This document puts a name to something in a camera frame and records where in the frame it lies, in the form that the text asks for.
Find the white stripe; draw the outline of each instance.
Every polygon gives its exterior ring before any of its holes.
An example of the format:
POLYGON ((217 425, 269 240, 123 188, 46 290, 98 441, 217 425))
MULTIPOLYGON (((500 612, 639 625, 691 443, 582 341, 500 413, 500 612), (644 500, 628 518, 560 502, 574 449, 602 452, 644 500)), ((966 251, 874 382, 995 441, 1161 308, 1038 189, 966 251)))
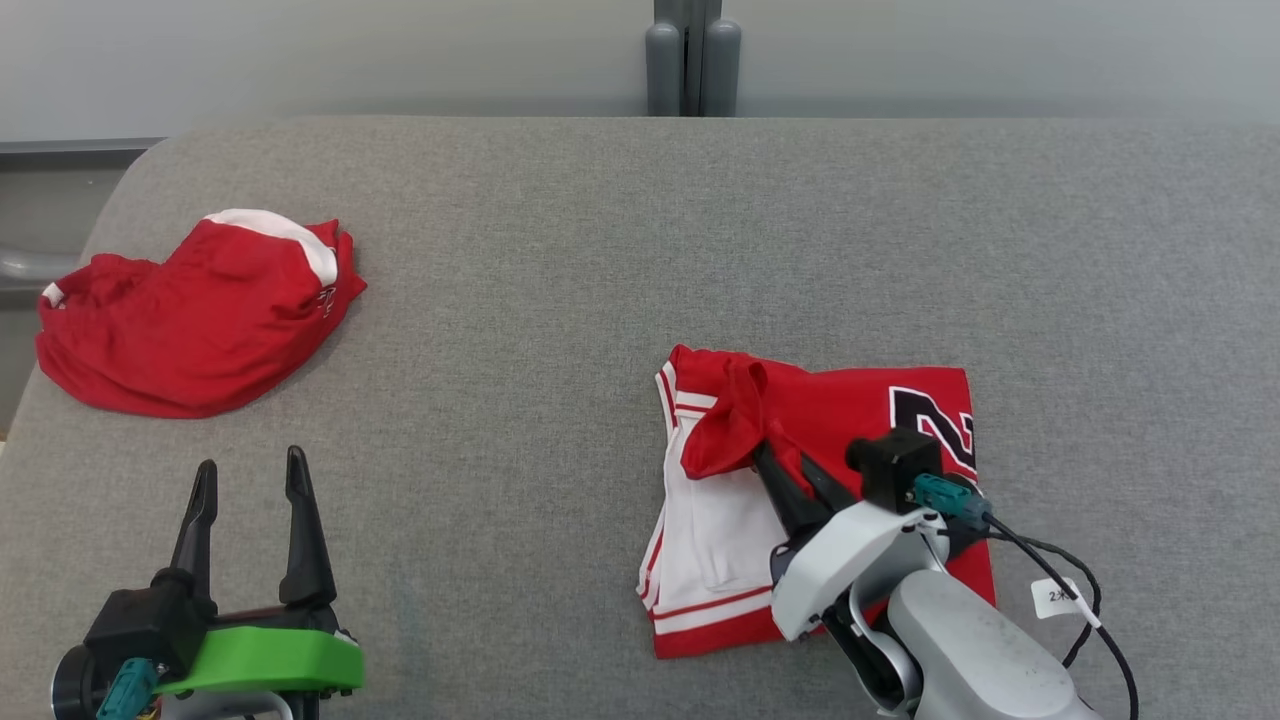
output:
POLYGON ((58 307, 58 305, 63 301, 63 299, 67 297, 67 293, 63 292, 63 288, 58 287, 58 283, 49 283, 49 287, 45 288, 45 292, 41 292, 40 295, 47 297, 49 304, 52 305, 54 307, 58 307))
POLYGON ((772 597, 772 592, 762 592, 759 594, 753 594, 751 597, 744 597, 742 600, 717 605, 716 607, 695 610, 692 612, 681 612, 680 615, 672 615, 671 618, 662 618, 653 621, 653 632, 654 634, 664 635, 667 633, 678 633, 681 630, 691 630, 694 628, 723 623, 724 620, 746 615, 748 612, 754 612, 762 607, 768 607, 772 597))
POLYGON ((329 287, 338 282, 338 258, 334 256, 333 250, 329 250, 328 245, 320 242, 316 233, 284 215, 271 213, 270 210, 232 208, 230 210, 205 215, 205 219, 220 225, 236 225, 256 233, 292 240, 302 247, 302 252, 307 256, 307 265, 315 273, 316 279, 320 281, 320 287, 329 287))
POLYGON ((716 396, 682 389, 676 392, 676 405, 692 405, 694 407, 705 407, 710 410, 712 405, 716 405, 716 396))
POLYGON ((662 419, 667 423, 667 442, 671 442, 671 436, 676 433, 676 419, 671 416, 676 410, 676 368, 671 363, 667 363, 653 379, 658 380, 658 400, 662 401, 662 419))
POLYGON ((658 512, 658 524, 653 529, 653 536, 649 538, 649 547, 645 548, 644 559, 640 561, 640 580, 639 584, 636 584, 636 594, 640 596, 640 602, 644 603, 645 610, 653 607, 654 601, 658 598, 658 578, 662 575, 659 571, 662 568, 660 553, 658 560, 653 564, 652 570, 649 569, 649 562, 653 560, 654 550, 658 548, 658 538, 662 537, 662 530, 666 528, 666 524, 667 502, 663 501, 662 510, 658 512))

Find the green bracket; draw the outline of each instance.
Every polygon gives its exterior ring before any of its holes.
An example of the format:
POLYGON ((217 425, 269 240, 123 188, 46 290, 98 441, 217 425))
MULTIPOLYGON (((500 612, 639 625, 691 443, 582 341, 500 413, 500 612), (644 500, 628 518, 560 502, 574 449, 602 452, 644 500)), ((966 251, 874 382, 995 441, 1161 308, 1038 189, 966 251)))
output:
POLYGON ((353 691, 365 684, 365 653, 323 630, 243 625, 211 630, 191 673, 156 694, 353 691))

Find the teal connector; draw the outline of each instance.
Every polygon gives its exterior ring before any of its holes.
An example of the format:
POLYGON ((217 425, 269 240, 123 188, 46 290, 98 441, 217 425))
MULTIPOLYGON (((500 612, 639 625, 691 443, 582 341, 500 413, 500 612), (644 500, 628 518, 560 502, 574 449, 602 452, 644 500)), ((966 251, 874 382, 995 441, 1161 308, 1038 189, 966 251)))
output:
POLYGON ((97 708, 97 720, 134 720, 151 705, 159 682, 150 661, 141 657, 125 660, 106 700, 97 708))
POLYGON ((983 515, 991 512, 991 502, 969 488, 946 478, 920 474, 915 478, 915 503, 956 518, 975 530, 986 530, 983 515))

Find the red stripe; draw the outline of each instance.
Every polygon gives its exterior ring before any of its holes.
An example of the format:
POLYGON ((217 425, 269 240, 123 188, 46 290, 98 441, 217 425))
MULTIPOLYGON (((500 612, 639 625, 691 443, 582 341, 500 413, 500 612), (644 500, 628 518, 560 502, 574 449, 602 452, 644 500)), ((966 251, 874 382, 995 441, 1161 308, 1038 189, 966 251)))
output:
POLYGON ((998 607, 996 605, 996 579, 991 573, 991 550, 986 542, 974 543, 952 557, 947 562, 947 571, 969 585, 969 589, 978 593, 992 607, 998 607))
POLYGON ((756 588, 754 591, 746 591, 744 593, 739 593, 739 594, 735 594, 735 596, 722 597, 719 600, 712 600, 712 601, 708 601, 708 602, 703 602, 701 605, 690 605, 689 607, 681 607, 680 610, 672 610, 671 612, 663 612, 660 615, 654 615, 653 619, 654 620, 663 620, 666 618, 675 618, 676 615, 684 615, 686 612, 694 612, 694 611, 698 611, 698 610, 707 610, 708 607, 719 607, 721 605, 728 605, 730 602, 737 602, 740 600, 745 600, 745 598, 749 598, 749 597, 755 597, 758 594, 763 594, 763 593, 772 592, 772 591, 773 591, 773 588, 768 588, 768 587, 765 587, 765 588, 756 588))
POLYGON ((653 637, 653 651, 659 660, 707 655, 740 644, 781 641, 782 633, 773 624, 768 607, 730 618, 713 625, 690 628, 653 637))
POLYGON ((653 573, 653 566, 658 564, 658 551, 662 550, 662 533, 658 533, 658 542, 653 543, 653 555, 649 556, 649 565, 644 569, 644 592, 640 593, 640 600, 649 597, 649 575, 653 573))
POLYGON ((678 427, 678 423, 676 421, 676 400, 671 396, 672 383, 667 377, 667 369, 663 368, 658 374, 662 375, 662 392, 667 396, 667 416, 671 419, 671 427, 678 427))

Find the white fabric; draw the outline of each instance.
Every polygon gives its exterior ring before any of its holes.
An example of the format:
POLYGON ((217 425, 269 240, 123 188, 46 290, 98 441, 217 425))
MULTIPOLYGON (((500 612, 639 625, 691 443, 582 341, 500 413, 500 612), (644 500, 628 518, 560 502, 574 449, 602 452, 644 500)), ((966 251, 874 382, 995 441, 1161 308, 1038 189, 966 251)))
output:
POLYGON ((662 634, 767 607, 769 556, 786 532, 754 471, 689 479, 680 462, 685 442, 716 398, 676 392, 671 364, 658 373, 657 382, 668 430, 663 460, 667 496, 636 592, 654 614, 654 630, 662 634))
POLYGON ((67 297, 67 293, 63 292, 63 288, 58 287, 58 283, 49 283, 49 287, 46 287, 45 291, 41 292, 40 295, 44 295, 45 297, 49 299, 49 305, 51 307, 58 307, 59 310, 67 307, 65 305, 63 305, 63 299, 67 297))
POLYGON ((329 246, 321 242, 316 237, 316 233, 284 215, 271 213, 270 210, 232 208, 221 213, 205 215, 205 219, 223 225, 236 225, 270 237, 292 240, 302 247, 302 252, 307 256, 307 265, 315 273, 316 279, 320 281, 320 287, 329 287, 338 282, 338 258, 329 250, 329 246))

